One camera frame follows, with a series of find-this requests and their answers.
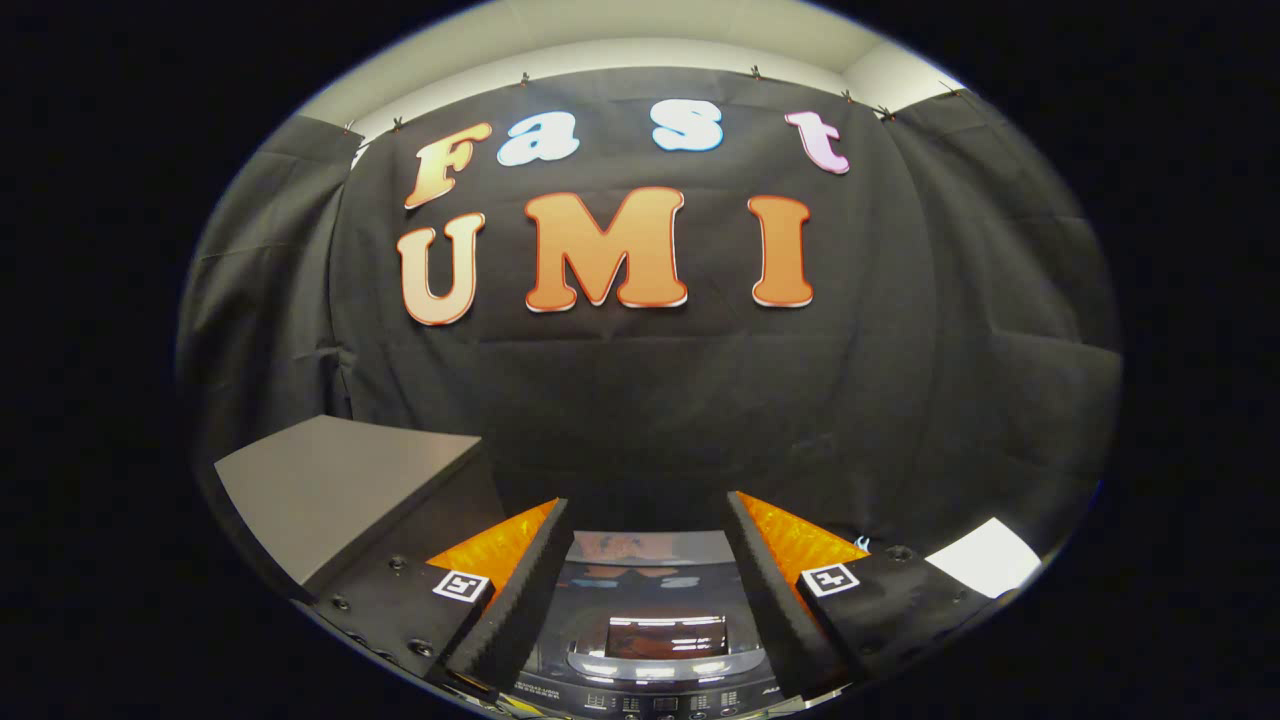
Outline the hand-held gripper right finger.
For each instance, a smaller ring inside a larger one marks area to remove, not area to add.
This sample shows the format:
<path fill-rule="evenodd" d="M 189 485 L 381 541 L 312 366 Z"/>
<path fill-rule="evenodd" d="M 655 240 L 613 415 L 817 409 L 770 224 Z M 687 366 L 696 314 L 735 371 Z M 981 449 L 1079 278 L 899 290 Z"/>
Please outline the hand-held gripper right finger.
<path fill-rule="evenodd" d="M 724 520 L 786 696 L 884 684 L 973 632 L 1011 592 L 1011 532 L 995 519 L 936 546 L 840 533 L 732 489 Z"/>

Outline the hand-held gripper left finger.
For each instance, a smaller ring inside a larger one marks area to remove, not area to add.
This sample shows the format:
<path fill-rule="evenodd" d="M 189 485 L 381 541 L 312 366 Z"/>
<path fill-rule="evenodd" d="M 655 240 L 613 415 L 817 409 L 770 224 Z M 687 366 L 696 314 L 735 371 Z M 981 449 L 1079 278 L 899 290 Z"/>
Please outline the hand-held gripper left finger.
<path fill-rule="evenodd" d="M 310 618 L 394 675 L 454 701 L 515 688 L 572 543 L 570 502 L 554 498 L 442 541 L 407 518 L 316 588 Z"/>

